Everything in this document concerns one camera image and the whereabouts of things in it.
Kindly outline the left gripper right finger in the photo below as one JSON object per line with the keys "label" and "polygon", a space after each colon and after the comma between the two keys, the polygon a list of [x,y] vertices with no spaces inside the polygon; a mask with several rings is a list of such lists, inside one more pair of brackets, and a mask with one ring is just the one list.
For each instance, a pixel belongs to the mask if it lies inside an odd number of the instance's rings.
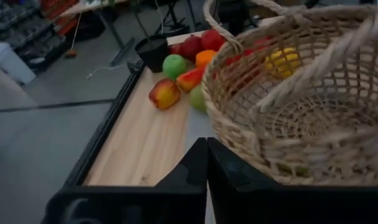
{"label": "left gripper right finger", "polygon": [[378,187],[283,185],[208,138],[217,224],[378,224]]}

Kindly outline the woven wicker basket with handles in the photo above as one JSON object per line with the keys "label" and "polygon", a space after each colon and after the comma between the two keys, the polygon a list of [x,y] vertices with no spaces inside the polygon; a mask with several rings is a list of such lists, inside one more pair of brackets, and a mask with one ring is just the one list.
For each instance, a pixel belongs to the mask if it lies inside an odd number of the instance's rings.
{"label": "woven wicker basket with handles", "polygon": [[[206,66],[201,90],[211,125],[231,151],[289,185],[378,185],[378,6],[283,7],[269,24],[225,39]],[[301,65],[288,78],[269,75],[266,57],[293,47]],[[225,65],[227,58],[254,53]],[[238,73],[260,74],[232,94]]]}

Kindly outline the green pear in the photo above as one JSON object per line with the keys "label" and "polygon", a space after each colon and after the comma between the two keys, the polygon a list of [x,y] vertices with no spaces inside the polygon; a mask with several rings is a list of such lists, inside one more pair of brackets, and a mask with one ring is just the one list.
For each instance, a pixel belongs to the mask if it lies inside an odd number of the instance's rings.
{"label": "green pear", "polygon": [[190,92],[190,104],[191,106],[201,112],[206,112],[205,100],[201,91],[201,86],[197,85]]}

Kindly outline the red and yellow apple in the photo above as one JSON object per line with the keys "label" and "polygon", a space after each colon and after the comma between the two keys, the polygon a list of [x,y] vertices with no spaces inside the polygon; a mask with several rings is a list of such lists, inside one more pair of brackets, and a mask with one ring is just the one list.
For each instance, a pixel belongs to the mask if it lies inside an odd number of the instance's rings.
{"label": "red and yellow apple", "polygon": [[180,100],[180,89],[171,79],[161,79],[149,92],[149,100],[157,109],[166,110]]}

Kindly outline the green apple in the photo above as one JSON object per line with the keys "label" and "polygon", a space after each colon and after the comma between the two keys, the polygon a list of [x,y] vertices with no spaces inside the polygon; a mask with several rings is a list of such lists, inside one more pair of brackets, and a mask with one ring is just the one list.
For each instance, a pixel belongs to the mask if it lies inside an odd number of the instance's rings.
{"label": "green apple", "polygon": [[162,72],[173,81],[185,73],[186,70],[187,62],[181,55],[171,54],[165,58],[162,64]]}

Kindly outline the yellow bell pepper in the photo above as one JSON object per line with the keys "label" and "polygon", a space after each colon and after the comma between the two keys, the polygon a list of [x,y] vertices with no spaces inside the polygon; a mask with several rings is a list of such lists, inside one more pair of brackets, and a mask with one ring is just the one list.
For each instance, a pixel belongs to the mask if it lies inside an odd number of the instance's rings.
{"label": "yellow bell pepper", "polygon": [[300,65],[301,61],[297,50],[287,47],[266,57],[264,70],[275,78],[285,79],[293,75]]}

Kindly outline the orange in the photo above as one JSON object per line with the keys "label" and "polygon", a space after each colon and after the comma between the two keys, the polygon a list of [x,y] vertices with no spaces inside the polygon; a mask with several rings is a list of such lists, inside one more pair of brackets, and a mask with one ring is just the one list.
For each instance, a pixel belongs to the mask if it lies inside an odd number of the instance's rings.
{"label": "orange", "polygon": [[196,68],[207,66],[217,54],[214,50],[204,50],[196,54],[195,66]]}

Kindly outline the large red apple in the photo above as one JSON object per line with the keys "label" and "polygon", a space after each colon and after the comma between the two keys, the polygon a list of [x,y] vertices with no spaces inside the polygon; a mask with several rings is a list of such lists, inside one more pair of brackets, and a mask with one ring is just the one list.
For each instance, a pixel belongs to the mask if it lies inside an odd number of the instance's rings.
{"label": "large red apple", "polygon": [[180,45],[181,56],[191,62],[195,62],[196,55],[203,50],[204,48],[201,44],[201,38],[195,35],[189,36]]}

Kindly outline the grey woven placemat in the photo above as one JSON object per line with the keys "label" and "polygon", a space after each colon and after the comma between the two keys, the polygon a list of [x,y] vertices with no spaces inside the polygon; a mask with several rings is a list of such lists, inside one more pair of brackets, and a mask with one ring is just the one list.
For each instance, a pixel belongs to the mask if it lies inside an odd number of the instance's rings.
{"label": "grey woven placemat", "polygon": [[[184,152],[187,153],[193,143],[202,137],[216,137],[211,121],[206,113],[190,107],[186,122]],[[207,190],[205,224],[216,224],[209,185],[207,185]]]}

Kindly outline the green plant in black pot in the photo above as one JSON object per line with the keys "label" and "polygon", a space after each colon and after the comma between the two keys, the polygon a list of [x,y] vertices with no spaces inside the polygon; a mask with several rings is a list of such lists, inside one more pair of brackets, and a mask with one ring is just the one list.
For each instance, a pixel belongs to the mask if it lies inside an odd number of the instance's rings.
{"label": "green plant in black pot", "polygon": [[135,46],[135,51],[153,73],[162,72],[163,62],[170,54],[167,38],[160,34],[141,40]]}

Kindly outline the broom with orange head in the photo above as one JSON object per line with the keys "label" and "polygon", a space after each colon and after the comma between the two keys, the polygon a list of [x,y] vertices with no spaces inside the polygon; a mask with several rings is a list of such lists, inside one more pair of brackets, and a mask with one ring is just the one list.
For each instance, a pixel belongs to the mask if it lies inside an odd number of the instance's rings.
{"label": "broom with orange head", "polygon": [[73,39],[72,39],[72,42],[71,42],[70,49],[65,54],[65,58],[67,58],[67,59],[75,58],[76,57],[76,52],[75,52],[75,50],[73,48],[74,48],[74,45],[75,45],[76,35],[77,35],[77,32],[78,32],[78,28],[80,26],[81,17],[82,17],[82,13],[80,13],[80,15],[78,17],[78,22],[76,24],[76,28],[75,28],[75,32],[74,32],[74,36],[73,36]]}

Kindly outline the black bag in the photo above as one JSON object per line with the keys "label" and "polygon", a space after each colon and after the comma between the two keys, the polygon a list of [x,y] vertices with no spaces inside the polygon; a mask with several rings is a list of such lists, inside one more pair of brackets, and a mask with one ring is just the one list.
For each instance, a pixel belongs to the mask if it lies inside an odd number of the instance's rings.
{"label": "black bag", "polygon": [[105,31],[101,19],[93,12],[87,11],[81,15],[76,33],[76,41],[81,42],[99,37]]}

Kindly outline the white trash bin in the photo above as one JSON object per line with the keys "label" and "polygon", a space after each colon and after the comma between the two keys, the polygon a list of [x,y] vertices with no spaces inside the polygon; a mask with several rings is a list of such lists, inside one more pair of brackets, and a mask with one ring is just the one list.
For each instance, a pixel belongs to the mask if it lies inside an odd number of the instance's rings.
{"label": "white trash bin", "polygon": [[0,42],[0,69],[21,85],[26,85],[36,78],[35,73],[5,42]]}

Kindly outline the shelf with orange bins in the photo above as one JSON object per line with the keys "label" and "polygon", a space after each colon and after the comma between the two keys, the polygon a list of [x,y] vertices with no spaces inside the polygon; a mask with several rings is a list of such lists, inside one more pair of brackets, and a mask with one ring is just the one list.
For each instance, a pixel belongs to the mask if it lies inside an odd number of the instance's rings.
{"label": "shelf with orange bins", "polygon": [[0,40],[29,66],[48,67],[68,48],[65,34],[77,24],[62,13],[78,0],[0,0]]}

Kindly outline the wooden workbench with grey legs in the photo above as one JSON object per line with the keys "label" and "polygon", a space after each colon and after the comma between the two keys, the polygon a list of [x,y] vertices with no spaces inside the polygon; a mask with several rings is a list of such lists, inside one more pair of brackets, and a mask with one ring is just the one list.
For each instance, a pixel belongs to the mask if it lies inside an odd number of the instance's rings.
{"label": "wooden workbench with grey legs", "polygon": [[115,67],[122,62],[123,56],[125,56],[125,54],[132,48],[135,39],[131,37],[127,42],[124,42],[118,34],[113,22],[106,18],[106,13],[103,11],[103,8],[107,6],[113,7],[115,4],[128,1],[130,0],[79,0],[79,3],[76,3],[72,7],[68,8],[66,11],[61,13],[60,16],[67,17],[75,14],[82,14],[87,11],[93,11],[100,18],[104,26],[109,29],[119,46],[119,52],[110,63],[111,67]]}

